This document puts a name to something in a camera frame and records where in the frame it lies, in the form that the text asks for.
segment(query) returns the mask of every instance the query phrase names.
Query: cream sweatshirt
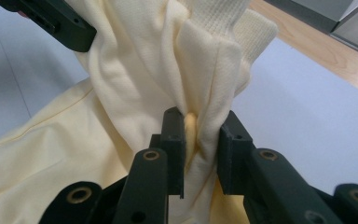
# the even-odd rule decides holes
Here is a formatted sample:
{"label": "cream sweatshirt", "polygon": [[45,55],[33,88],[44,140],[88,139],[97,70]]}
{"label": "cream sweatshirt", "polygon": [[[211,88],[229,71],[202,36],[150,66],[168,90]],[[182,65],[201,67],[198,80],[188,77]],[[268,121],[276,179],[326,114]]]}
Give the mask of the cream sweatshirt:
{"label": "cream sweatshirt", "polygon": [[241,197],[216,182],[217,135],[275,24],[244,0],[67,2],[98,32],[77,54],[90,78],[0,140],[0,223],[36,223],[77,181],[119,180],[173,106],[187,145],[185,198],[170,197],[170,223],[245,222]]}

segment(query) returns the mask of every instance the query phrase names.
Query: knit cuff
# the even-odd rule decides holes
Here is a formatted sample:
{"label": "knit cuff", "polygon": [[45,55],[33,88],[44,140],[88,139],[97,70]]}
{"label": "knit cuff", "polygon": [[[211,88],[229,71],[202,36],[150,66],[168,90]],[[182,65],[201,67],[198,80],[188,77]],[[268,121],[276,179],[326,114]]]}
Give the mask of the knit cuff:
{"label": "knit cuff", "polygon": [[249,0],[196,0],[191,20],[212,35],[230,36]]}
{"label": "knit cuff", "polygon": [[278,33],[277,25],[257,12],[246,9],[234,26],[243,59],[253,63]]}

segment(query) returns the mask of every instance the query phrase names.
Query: wrinkled cloth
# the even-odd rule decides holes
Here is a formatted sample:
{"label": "wrinkled cloth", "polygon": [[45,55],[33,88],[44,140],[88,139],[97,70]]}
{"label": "wrinkled cloth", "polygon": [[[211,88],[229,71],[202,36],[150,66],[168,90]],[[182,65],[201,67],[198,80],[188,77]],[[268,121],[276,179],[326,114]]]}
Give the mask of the wrinkled cloth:
{"label": "wrinkled cloth", "polygon": [[36,223],[77,181],[119,180],[173,106],[187,143],[170,223],[244,222],[241,197],[216,182],[217,135],[276,26],[242,0],[67,2],[98,32],[77,54],[90,78],[0,140],[0,223]]}

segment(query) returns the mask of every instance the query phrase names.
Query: black mechanical part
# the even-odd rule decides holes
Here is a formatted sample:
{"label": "black mechanical part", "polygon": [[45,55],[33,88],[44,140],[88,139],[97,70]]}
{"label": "black mechanical part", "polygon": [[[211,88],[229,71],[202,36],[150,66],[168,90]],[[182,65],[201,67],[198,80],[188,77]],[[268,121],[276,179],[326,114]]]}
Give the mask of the black mechanical part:
{"label": "black mechanical part", "polygon": [[234,113],[220,131],[217,170],[225,194],[245,195],[251,223],[341,223],[283,155],[255,148]]}
{"label": "black mechanical part", "polygon": [[77,182],[63,189],[48,206],[40,224],[93,222],[101,200],[102,189],[92,182]]}
{"label": "black mechanical part", "polygon": [[220,128],[217,147],[217,174],[225,194],[243,195],[245,193],[244,158],[249,156],[254,148],[251,135],[242,126],[234,112],[230,111]]}
{"label": "black mechanical part", "polygon": [[158,147],[168,155],[168,194],[184,198],[186,135],[183,115],[177,107],[165,111],[161,134],[153,134],[150,147]]}
{"label": "black mechanical part", "polygon": [[63,0],[0,0],[8,11],[22,11],[68,49],[87,52],[97,31]]}
{"label": "black mechanical part", "polygon": [[136,154],[113,224],[168,222],[168,158],[159,148]]}
{"label": "black mechanical part", "polygon": [[[178,192],[172,183],[183,183],[182,174],[172,170],[184,170],[179,155],[185,155],[186,141],[177,108],[165,113],[163,123],[150,148],[136,154],[127,177],[104,190],[89,182],[69,186],[40,223],[167,223],[168,195]],[[282,154],[256,149],[233,112],[220,130],[217,157],[223,192],[244,195],[252,224],[358,223],[358,185],[338,186],[334,196],[313,189]]]}

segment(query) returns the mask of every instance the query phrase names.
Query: white surface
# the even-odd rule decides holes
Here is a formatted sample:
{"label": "white surface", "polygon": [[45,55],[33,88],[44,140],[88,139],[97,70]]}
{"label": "white surface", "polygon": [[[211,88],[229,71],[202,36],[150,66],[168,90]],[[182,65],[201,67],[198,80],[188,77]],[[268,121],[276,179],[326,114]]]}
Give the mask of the white surface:
{"label": "white surface", "polygon": [[233,110],[257,147],[281,152],[310,185],[358,184],[358,90],[275,39]]}
{"label": "white surface", "polygon": [[71,50],[0,8],[0,137],[87,76]]}
{"label": "white surface", "polygon": [[[274,40],[233,110],[257,147],[280,151],[314,187],[358,183],[358,90]],[[0,8],[0,135],[87,74],[31,21]]]}

